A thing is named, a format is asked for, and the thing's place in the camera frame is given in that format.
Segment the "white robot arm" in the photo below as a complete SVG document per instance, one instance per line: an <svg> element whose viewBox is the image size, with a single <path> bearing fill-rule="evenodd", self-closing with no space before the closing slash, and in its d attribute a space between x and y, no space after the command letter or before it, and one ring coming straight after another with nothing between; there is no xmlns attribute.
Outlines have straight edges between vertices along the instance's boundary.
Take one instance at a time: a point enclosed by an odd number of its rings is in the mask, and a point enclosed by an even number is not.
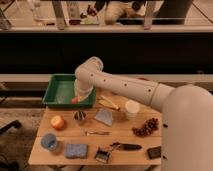
<svg viewBox="0 0 213 171"><path fill-rule="evenodd" d="M109 74L98 57L79 65L75 77L78 94L99 87L162 113L162 171L213 171L213 94L206 89Z"/></svg>

